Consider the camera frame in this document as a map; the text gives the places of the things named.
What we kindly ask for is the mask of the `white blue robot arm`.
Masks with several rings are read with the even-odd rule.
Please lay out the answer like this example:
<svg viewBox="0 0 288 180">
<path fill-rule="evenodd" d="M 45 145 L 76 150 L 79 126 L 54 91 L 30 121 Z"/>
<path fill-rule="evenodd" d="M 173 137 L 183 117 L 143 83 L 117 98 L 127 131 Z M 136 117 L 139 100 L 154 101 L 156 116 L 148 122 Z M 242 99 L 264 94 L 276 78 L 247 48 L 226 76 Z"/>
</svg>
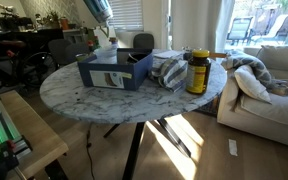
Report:
<svg viewBox="0 0 288 180">
<path fill-rule="evenodd" d="M 83 0 L 98 23 L 104 23 L 113 17 L 108 0 Z"/>
</svg>

